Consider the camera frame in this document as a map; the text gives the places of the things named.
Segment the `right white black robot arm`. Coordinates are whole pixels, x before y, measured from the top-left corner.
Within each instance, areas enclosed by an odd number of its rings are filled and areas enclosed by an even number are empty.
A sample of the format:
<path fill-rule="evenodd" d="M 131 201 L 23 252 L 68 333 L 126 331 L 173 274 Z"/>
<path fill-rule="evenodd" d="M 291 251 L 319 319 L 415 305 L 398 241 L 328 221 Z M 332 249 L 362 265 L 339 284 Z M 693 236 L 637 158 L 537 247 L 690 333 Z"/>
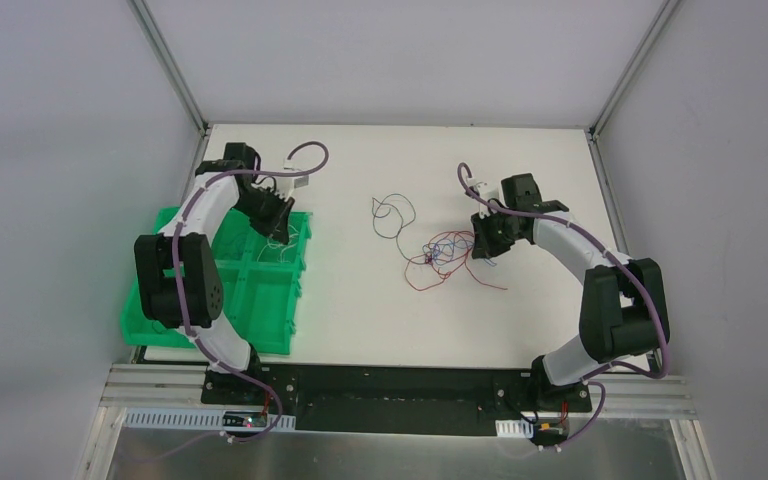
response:
<path fill-rule="evenodd" d="M 582 227 L 559 200 L 542 197 L 534 177 L 519 174 L 492 187 L 458 168 L 458 181 L 479 209 L 471 218 L 472 256 L 492 259 L 526 241 L 554 257 L 580 283 L 576 334 L 556 350 L 537 357 L 524 387 L 525 404 L 558 411 L 584 390 L 585 381 L 623 367 L 648 378 L 628 358 L 667 351 L 669 321 L 662 271 L 650 258 L 634 259 L 611 250 Z"/>

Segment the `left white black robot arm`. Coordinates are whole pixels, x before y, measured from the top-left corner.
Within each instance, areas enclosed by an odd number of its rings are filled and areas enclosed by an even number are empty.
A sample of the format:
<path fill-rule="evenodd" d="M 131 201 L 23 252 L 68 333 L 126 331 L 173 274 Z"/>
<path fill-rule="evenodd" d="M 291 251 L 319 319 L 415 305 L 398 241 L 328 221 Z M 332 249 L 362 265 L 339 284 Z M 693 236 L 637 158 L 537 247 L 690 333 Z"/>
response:
<path fill-rule="evenodd" d="M 291 240 L 289 216 L 299 170 L 288 155 L 280 170 L 263 172 L 257 150 L 229 143 L 218 160 L 202 162 L 173 218 L 134 243 L 138 294 L 146 318 L 176 330 L 207 359 L 215 382 L 241 404 L 265 390 L 259 355 L 224 312 L 224 286 L 213 242 L 225 217 L 237 211 L 250 228 L 279 245 Z"/>

